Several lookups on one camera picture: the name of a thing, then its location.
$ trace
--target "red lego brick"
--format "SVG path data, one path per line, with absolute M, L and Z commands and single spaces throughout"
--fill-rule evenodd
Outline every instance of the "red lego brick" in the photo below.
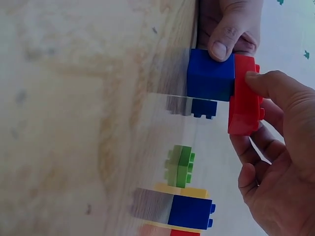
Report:
M 235 55 L 235 88 L 230 99 L 228 133 L 248 136 L 259 127 L 265 111 L 260 107 L 263 98 L 255 94 L 245 82 L 247 71 L 260 71 L 255 59 Z
M 172 230 L 170 236 L 200 236 L 200 233 Z

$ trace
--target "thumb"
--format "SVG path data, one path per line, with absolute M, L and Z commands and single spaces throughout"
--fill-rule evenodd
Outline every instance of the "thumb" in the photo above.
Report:
M 244 14 L 235 10 L 225 12 L 211 34 L 208 44 L 210 56 L 219 62 L 226 61 L 238 39 L 246 31 L 247 24 Z
M 283 111 L 301 98 L 314 98 L 314 90 L 280 71 L 263 75 L 249 71 L 246 75 L 249 87 L 258 95 L 270 98 Z
M 255 167 L 251 163 L 245 163 L 243 165 L 238 177 L 238 188 L 241 191 L 244 202 L 249 205 L 258 188 Z

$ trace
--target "fingernail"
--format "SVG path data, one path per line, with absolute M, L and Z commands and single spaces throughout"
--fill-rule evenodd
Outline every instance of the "fingernail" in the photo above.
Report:
M 215 42 L 211 50 L 212 54 L 220 60 L 223 60 L 226 57 L 226 51 L 226 46 L 220 42 Z
M 257 75 L 259 75 L 257 72 L 255 72 L 255 71 L 248 71 L 247 73 L 246 73 L 246 77 L 251 77 L 251 78 L 255 78 L 255 77 L 257 77 Z

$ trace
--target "finger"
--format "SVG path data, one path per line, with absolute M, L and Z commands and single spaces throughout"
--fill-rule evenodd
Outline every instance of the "finger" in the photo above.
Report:
M 255 176 L 254 166 L 249 163 L 244 164 L 238 177 L 238 188 L 247 205 L 250 205 L 258 188 Z
M 260 123 L 259 129 L 252 133 L 251 139 L 264 157 L 271 163 L 286 151 L 285 145 L 276 140 L 262 123 Z
M 284 112 L 296 101 L 314 98 L 314 90 L 280 71 L 263 75 L 248 72 L 246 81 L 251 89 L 264 98 L 270 98 Z
M 260 184 L 270 166 L 269 163 L 261 160 L 249 137 L 230 135 L 230 140 L 241 163 L 250 163 L 255 167 L 256 179 L 258 184 Z
M 265 121 L 271 124 L 282 136 L 284 135 L 284 112 L 275 103 L 264 99 L 261 107 L 265 109 Z
M 208 50 L 211 57 L 219 62 L 227 60 L 246 31 L 246 25 L 243 14 L 233 10 L 226 12 L 210 37 Z

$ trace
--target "white surface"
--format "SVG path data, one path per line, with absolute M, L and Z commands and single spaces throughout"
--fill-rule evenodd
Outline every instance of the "white surface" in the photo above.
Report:
M 313 0 L 284 0 L 283 5 L 276 0 L 265 1 L 261 45 L 256 54 L 256 63 L 260 64 L 262 73 L 281 70 L 315 88 L 314 12 Z M 309 60 L 303 56 L 304 50 L 310 53 Z M 241 164 L 226 133 L 227 111 L 228 104 L 220 103 L 218 115 L 213 121 L 209 122 L 205 118 L 192 120 L 188 124 L 184 140 L 185 144 L 191 143 L 189 139 L 194 139 L 195 170 L 202 172 L 194 174 L 193 185 L 207 188 L 217 204 L 217 210 L 212 216 L 214 226 L 204 235 L 263 236 L 266 235 L 265 232 L 253 221 L 237 188 Z M 196 125 L 196 136 L 190 137 L 189 129 Z M 278 133 L 272 131 L 277 138 L 283 140 Z

